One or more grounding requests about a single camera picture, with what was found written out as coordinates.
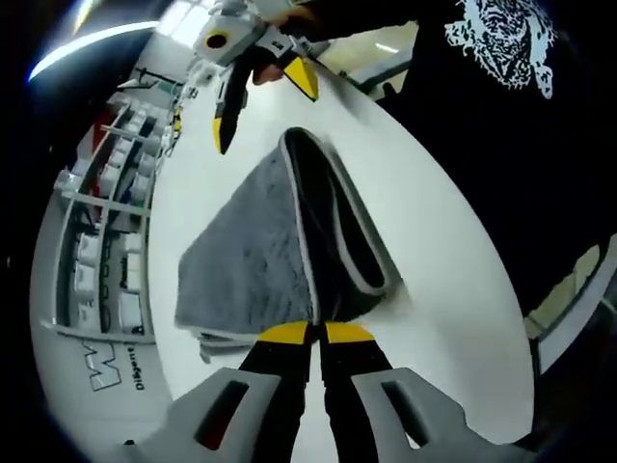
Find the person's right hand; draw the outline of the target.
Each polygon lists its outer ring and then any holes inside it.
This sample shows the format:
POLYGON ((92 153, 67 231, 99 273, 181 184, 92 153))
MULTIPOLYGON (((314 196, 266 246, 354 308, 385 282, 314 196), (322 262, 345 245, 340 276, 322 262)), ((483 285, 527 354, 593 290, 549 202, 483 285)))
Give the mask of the person's right hand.
POLYGON ((260 86, 270 82, 276 82, 284 78, 284 72, 274 64, 258 64, 254 66, 252 82, 260 86))

